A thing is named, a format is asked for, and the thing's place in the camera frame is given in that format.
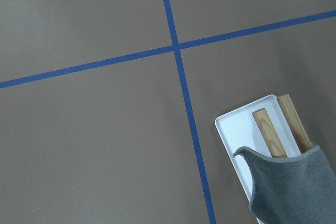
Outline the grey microfibre cloth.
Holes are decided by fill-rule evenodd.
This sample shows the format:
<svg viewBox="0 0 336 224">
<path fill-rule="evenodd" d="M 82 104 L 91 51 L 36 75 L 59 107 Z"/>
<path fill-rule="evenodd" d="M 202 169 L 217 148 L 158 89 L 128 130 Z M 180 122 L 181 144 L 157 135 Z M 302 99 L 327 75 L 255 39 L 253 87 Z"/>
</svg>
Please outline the grey microfibre cloth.
<svg viewBox="0 0 336 224">
<path fill-rule="evenodd" d="M 335 223 L 335 174 L 321 148 L 273 158 L 249 147 L 233 154 L 247 163 L 250 212 L 263 223 Z"/>
</svg>

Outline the white rectangular tray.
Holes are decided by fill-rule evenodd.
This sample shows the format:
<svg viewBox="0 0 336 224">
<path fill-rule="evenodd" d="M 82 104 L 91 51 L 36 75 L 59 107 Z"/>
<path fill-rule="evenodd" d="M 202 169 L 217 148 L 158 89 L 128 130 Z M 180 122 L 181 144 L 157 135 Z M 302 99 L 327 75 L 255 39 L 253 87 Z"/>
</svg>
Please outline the white rectangular tray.
<svg viewBox="0 0 336 224">
<path fill-rule="evenodd" d="M 296 157 L 301 154 L 277 97 L 273 94 L 217 117 L 215 126 L 248 201 L 253 192 L 251 172 L 244 158 L 234 157 L 233 154 L 240 147 L 246 146 L 267 157 L 271 156 L 253 117 L 253 112 L 259 109 L 266 109 L 287 156 Z"/>
</svg>

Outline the wooden stick in tray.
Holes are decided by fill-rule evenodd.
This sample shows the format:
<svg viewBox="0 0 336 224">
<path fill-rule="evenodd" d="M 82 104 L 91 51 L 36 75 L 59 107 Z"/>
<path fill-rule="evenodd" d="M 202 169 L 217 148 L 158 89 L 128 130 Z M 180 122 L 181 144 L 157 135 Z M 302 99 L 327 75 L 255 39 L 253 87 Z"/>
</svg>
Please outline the wooden stick in tray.
<svg viewBox="0 0 336 224">
<path fill-rule="evenodd" d="M 265 108 L 252 113 L 253 118 L 273 158 L 285 158 L 287 153 Z"/>
</svg>

